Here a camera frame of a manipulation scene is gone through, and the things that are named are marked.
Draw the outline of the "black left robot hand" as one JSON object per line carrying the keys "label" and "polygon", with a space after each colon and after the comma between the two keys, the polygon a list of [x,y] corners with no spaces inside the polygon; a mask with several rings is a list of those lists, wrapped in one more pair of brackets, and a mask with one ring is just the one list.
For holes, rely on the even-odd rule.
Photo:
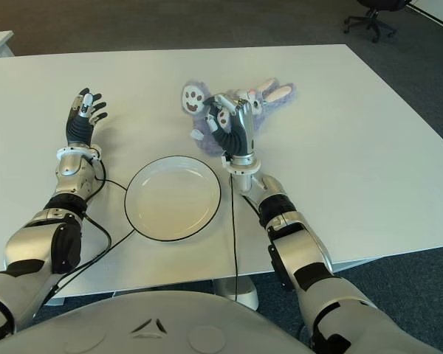
{"label": "black left robot hand", "polygon": [[89,88],[84,88],[74,98],[66,121],[68,145],[91,146],[95,126],[108,116],[103,111],[106,102],[101,98],[102,94],[93,94]]}

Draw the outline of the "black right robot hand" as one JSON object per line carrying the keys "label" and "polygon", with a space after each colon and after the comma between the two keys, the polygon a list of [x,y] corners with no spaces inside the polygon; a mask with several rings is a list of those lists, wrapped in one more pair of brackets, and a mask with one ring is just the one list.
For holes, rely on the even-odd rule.
{"label": "black right robot hand", "polygon": [[245,99],[214,94],[203,104],[208,107],[206,122],[215,141],[231,156],[253,153],[252,107]]}

